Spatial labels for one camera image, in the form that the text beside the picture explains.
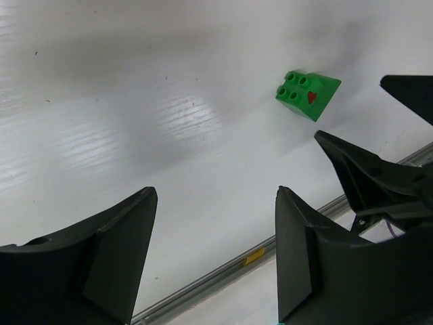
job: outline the screw hole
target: screw hole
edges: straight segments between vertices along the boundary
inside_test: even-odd
[[[422,181],[426,177],[427,177],[426,174],[419,174],[413,178],[413,183],[417,183],[419,181]]]
[[[374,167],[372,169],[369,170],[369,175],[372,177],[377,177],[380,176],[384,171],[382,170],[382,168],[379,167]]]

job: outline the green lego duplo brick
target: green lego duplo brick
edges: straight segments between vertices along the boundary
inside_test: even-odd
[[[340,85],[340,80],[321,74],[291,71],[276,98],[291,111],[316,122]]]

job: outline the black plastic claw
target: black plastic claw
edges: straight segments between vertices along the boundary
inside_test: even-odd
[[[432,76],[384,76],[380,86],[412,112],[433,125]]]
[[[323,131],[315,139],[331,160],[352,210],[360,217],[433,216],[433,170],[387,162]]]
[[[280,187],[275,231],[281,323],[406,324],[392,321],[429,318],[433,303],[429,223],[373,244]]]
[[[129,324],[157,200],[144,188],[24,246],[0,247],[0,324]]]

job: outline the metal rail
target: metal rail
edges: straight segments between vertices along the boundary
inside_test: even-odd
[[[421,166],[431,162],[431,160],[433,160],[433,142],[398,163],[402,165]],[[321,207],[319,212],[330,219],[336,219],[349,210],[350,207],[346,196],[341,195],[339,198]],[[263,255],[256,261],[245,265],[246,258],[259,250],[264,251]],[[133,317],[131,325],[164,324],[186,309],[189,309],[196,303],[199,303],[206,297],[222,289],[232,281],[243,276],[251,269],[258,267],[273,255],[275,255],[275,236],[266,239],[226,264],[159,301],[141,313],[138,313]]]

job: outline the white table surface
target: white table surface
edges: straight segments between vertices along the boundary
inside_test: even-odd
[[[433,128],[378,85],[433,73],[432,9],[0,0],[0,244],[155,186],[141,311],[274,234],[278,185],[314,207],[341,194],[316,130],[392,161],[432,141]],[[343,82],[318,123],[274,98],[299,68]]]

